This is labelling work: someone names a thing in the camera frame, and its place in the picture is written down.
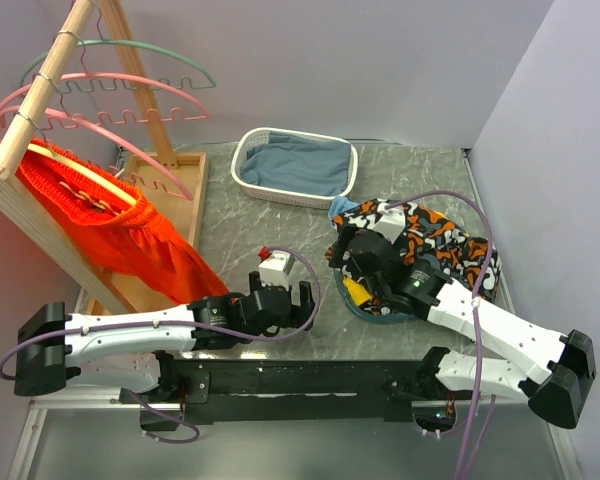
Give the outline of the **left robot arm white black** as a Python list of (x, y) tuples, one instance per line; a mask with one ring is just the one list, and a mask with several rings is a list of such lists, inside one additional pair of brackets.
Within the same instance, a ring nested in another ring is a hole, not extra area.
[(48, 303), (17, 333), (14, 392), (41, 396), (69, 384), (101, 385), (164, 402), (178, 392), (179, 377), (161, 367), (160, 353), (227, 350), (311, 327), (317, 304), (310, 283), (300, 282), (294, 304), (290, 289), (264, 285), (257, 272), (249, 282), (247, 295), (230, 292), (133, 314), (69, 314), (64, 303)]

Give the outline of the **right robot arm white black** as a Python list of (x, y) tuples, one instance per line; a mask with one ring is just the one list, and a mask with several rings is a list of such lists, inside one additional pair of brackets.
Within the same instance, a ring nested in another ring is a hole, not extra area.
[(342, 228), (332, 248), (333, 269), (352, 268), (362, 285), (390, 310), (453, 330), (495, 358), (478, 360), (431, 349), (417, 376), (420, 391), (440, 398), (472, 389), (527, 403), (541, 419), (564, 429), (578, 425), (596, 378), (592, 339), (534, 325), (479, 297), (459, 281), (418, 260), (410, 265), (384, 236)]

